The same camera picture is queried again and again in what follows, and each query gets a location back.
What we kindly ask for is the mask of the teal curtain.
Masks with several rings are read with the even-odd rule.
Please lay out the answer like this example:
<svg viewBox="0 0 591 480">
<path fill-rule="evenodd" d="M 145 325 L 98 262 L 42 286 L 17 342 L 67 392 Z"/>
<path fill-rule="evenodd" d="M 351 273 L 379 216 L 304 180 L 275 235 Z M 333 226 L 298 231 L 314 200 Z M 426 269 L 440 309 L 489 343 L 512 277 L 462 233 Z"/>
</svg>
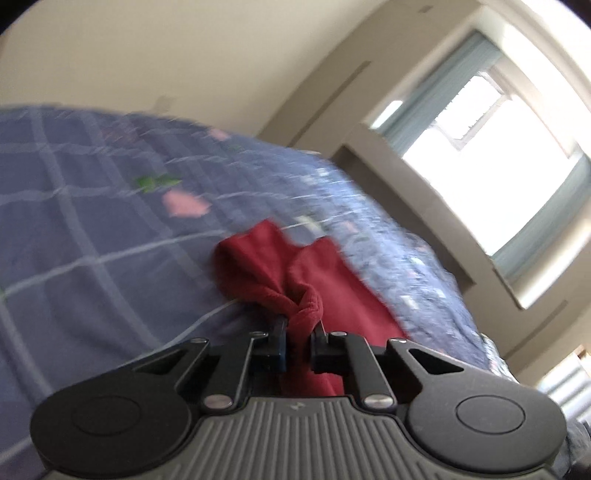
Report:
<svg viewBox="0 0 591 480">
<path fill-rule="evenodd" d="M 542 208 L 492 256 L 509 284 L 530 270 L 590 199 L 590 159 L 582 153 L 575 166 Z"/>
<path fill-rule="evenodd" d="M 403 156 L 466 84 L 501 57 L 495 44 L 474 31 L 403 101 L 379 133 Z"/>
</svg>

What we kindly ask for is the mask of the left teal curtain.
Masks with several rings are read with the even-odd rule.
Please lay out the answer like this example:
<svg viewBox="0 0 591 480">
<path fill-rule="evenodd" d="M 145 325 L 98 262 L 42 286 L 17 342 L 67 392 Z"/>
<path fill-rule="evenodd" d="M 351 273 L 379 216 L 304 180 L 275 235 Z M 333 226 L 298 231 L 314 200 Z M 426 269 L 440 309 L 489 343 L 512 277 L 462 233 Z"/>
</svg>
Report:
<svg viewBox="0 0 591 480">
<path fill-rule="evenodd" d="M 379 133 L 403 156 L 466 84 L 501 57 L 495 44 L 474 31 L 403 101 Z"/>
</svg>

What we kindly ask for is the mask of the beige right wardrobe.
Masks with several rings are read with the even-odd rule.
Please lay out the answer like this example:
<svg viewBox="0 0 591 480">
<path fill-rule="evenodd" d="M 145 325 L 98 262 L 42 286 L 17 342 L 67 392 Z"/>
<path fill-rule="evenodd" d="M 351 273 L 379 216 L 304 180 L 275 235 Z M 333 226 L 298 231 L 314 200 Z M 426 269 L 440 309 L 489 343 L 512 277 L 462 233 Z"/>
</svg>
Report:
<svg viewBox="0 0 591 480">
<path fill-rule="evenodd" d="M 497 342 L 517 379 L 536 384 L 577 347 L 587 342 L 590 327 L 590 247 L 556 282 L 511 324 Z"/>
</svg>

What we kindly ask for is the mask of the blue plaid floral quilt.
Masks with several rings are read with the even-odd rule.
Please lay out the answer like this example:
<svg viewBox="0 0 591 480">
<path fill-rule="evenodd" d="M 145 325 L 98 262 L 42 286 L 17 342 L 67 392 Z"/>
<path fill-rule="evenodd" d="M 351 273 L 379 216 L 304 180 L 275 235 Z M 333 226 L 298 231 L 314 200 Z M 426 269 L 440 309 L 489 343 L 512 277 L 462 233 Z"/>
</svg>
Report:
<svg viewBox="0 0 591 480">
<path fill-rule="evenodd" d="M 216 246 L 273 222 L 328 237 L 414 342 L 459 362 L 366 411 L 287 334 L 276 396 L 200 411 L 140 361 L 270 326 L 221 290 Z M 190 122 L 1 113 L 5 479 L 586 479 L 590 433 L 519 384 L 431 248 L 331 162 Z"/>
</svg>

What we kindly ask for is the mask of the dark red sweater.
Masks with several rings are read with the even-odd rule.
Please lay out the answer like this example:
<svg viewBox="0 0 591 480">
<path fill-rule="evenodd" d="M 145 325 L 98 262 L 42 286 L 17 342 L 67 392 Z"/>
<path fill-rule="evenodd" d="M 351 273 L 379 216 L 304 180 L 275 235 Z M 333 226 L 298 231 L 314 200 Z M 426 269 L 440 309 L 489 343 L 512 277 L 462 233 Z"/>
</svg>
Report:
<svg viewBox="0 0 591 480">
<path fill-rule="evenodd" d="M 297 351 L 304 350 L 318 322 L 378 346 L 405 336 L 394 315 L 349 269 L 328 237 L 297 246 L 266 220 L 221 241 L 213 262 L 222 291 L 287 317 L 287 334 Z"/>
</svg>

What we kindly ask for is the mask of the right teal curtain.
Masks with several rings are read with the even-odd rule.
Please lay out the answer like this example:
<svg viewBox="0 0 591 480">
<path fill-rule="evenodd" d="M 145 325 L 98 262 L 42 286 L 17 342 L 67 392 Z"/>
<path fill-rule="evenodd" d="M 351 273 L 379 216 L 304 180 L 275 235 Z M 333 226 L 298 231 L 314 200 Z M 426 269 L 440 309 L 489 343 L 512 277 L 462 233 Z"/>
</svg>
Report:
<svg viewBox="0 0 591 480">
<path fill-rule="evenodd" d="M 575 166 L 542 208 L 492 256 L 509 284 L 530 270 L 590 199 L 590 159 L 582 153 Z"/>
</svg>

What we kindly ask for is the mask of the beige left wardrobe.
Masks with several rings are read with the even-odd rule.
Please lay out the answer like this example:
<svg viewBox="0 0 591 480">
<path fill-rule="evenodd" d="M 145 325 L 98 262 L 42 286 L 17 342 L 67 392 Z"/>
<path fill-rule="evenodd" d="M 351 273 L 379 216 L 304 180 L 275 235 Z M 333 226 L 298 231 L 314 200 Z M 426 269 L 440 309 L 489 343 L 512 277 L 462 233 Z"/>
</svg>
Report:
<svg viewBox="0 0 591 480">
<path fill-rule="evenodd" d="M 332 155 L 471 32 L 478 1 L 387 1 L 298 86 L 259 139 Z"/>
</svg>

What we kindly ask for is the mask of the beige wardrobe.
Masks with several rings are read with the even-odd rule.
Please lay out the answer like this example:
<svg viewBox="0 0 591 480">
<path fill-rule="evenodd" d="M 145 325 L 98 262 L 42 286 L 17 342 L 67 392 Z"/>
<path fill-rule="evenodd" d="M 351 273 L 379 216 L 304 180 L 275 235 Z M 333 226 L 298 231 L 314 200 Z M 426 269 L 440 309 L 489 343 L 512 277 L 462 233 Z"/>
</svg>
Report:
<svg viewBox="0 0 591 480">
<path fill-rule="evenodd" d="M 511 324 L 497 342 L 517 379 L 536 384 L 577 347 L 587 342 L 590 327 L 590 247 L 556 282 Z"/>
<path fill-rule="evenodd" d="M 478 1 L 387 1 L 298 86 L 259 139 L 332 155 L 471 32 Z"/>
</svg>

